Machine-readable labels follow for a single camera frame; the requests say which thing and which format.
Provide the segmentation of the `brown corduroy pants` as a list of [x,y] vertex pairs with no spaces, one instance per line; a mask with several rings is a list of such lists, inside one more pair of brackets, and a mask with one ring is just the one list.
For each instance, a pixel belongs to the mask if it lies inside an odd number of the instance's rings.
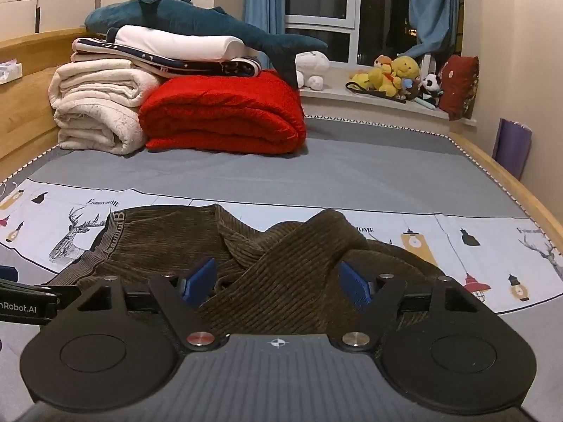
[[342,262],[410,286],[442,273],[407,250],[366,239],[338,211],[257,231],[219,205],[150,206],[111,213],[91,248],[51,282],[86,289],[117,275],[144,283],[206,257],[214,258],[219,279],[198,312],[220,336],[342,332],[360,316],[340,288]]

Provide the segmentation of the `printed grey bed sheet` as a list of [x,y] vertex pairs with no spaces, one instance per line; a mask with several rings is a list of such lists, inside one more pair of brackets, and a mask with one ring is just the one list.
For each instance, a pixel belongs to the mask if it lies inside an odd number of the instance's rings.
[[457,136],[313,117],[294,155],[167,151],[118,156],[44,149],[1,177],[1,273],[53,279],[49,254],[78,207],[85,220],[136,206],[220,204],[263,231],[341,211],[365,237],[428,250],[499,313],[538,364],[525,410],[562,417],[562,235],[512,176]]

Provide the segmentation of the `red folded blanket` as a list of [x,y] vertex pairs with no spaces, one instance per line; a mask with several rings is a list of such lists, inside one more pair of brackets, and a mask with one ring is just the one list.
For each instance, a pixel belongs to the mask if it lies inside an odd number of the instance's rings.
[[173,78],[138,113],[150,151],[295,153],[306,140],[300,94],[274,71]]

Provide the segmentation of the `cream folded blanket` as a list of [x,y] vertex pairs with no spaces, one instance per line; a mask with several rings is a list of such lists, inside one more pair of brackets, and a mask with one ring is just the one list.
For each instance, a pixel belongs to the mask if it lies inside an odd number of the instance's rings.
[[58,146],[128,155],[146,136],[138,113],[161,80],[126,59],[71,62],[55,70],[48,87]]

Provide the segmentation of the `panda plush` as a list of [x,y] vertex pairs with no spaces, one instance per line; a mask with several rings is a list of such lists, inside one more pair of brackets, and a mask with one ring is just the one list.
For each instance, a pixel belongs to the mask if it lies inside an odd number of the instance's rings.
[[429,73],[421,80],[419,97],[422,101],[437,106],[443,94],[442,80],[438,74]]

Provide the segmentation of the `yellow bear plush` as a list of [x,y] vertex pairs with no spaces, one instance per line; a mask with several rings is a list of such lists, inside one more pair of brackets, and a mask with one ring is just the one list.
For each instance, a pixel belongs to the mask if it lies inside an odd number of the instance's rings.
[[405,103],[414,99],[420,89],[420,67],[411,57],[376,58],[370,71],[357,72],[346,83],[355,94],[366,94]]

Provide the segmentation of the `tissue pack on headboard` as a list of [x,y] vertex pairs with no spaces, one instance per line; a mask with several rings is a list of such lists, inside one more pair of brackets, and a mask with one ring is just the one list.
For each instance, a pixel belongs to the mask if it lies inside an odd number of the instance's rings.
[[16,59],[0,63],[0,84],[7,84],[23,77],[22,64]]

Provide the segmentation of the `red cushion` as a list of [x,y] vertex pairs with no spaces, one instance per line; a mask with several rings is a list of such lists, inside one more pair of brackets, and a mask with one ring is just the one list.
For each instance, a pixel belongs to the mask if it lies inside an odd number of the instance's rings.
[[439,77],[443,92],[439,108],[450,121],[468,117],[478,88],[478,57],[452,55],[442,67]]

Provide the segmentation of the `white plush toy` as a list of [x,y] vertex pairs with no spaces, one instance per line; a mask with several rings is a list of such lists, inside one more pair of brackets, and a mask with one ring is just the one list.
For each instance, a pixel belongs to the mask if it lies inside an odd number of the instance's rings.
[[323,90],[324,75],[330,68],[326,55],[320,51],[307,51],[296,55],[295,58],[298,88]]

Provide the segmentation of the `white folded pillow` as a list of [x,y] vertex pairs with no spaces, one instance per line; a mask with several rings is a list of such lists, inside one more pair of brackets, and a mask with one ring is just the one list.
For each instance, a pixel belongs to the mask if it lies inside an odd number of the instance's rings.
[[110,28],[106,40],[154,55],[186,61],[230,61],[243,57],[247,52],[244,43],[231,35],[181,35],[131,25]]

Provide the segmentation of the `navy patterned folded cloth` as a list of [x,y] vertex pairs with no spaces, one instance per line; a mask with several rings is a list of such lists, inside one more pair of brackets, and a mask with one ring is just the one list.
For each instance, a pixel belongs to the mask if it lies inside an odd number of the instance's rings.
[[257,77],[261,73],[260,62],[250,57],[220,61],[177,60],[88,37],[75,39],[72,50],[78,56],[127,59],[142,70],[165,78],[188,75]]

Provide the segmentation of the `white framed window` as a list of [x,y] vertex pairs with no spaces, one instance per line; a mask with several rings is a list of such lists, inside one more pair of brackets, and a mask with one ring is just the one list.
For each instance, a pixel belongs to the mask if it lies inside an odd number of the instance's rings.
[[368,66],[416,44],[409,0],[285,0],[287,32],[326,42],[329,60]]

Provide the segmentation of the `blue shark plush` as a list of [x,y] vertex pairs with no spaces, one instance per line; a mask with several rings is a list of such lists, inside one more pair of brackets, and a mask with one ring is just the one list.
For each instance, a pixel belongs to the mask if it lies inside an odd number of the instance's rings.
[[296,56],[327,50],[326,43],[315,37],[271,34],[230,16],[220,7],[204,9],[184,0],[129,0],[95,9],[85,19],[90,32],[102,33],[126,25],[180,35],[232,35],[246,47],[265,53],[280,77],[294,89],[298,87]]

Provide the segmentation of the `blue curtain right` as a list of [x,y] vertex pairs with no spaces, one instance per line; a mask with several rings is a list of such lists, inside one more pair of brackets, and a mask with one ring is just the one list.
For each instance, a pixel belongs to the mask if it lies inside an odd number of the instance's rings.
[[405,52],[416,58],[453,52],[461,0],[409,0],[409,25],[417,44]]

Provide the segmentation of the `wooden bed frame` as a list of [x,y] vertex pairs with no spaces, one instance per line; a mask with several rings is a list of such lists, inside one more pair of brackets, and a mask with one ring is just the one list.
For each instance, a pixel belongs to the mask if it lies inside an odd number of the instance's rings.
[[[47,87],[55,67],[70,58],[71,42],[84,28],[34,33],[1,43],[3,60],[24,64],[24,76],[1,87],[1,181],[45,155],[57,142]],[[525,213],[562,249],[562,224],[522,183],[482,149],[453,130],[438,132],[482,168]]]

